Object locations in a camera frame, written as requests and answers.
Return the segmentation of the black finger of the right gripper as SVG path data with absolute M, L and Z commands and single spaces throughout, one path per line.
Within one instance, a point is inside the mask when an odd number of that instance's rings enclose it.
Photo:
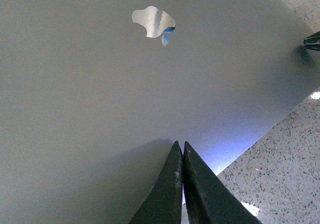
M 303 46 L 308 50 L 320 51 L 320 31 L 306 37 Z

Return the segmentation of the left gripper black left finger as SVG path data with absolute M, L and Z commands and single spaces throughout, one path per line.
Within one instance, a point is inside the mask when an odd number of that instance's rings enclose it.
M 130 224 L 180 224 L 183 197 L 183 154 L 173 143 L 159 176 Z

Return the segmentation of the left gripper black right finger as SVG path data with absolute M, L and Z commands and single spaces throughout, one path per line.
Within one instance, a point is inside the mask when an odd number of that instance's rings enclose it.
M 191 224 L 260 224 L 186 141 L 183 187 Z

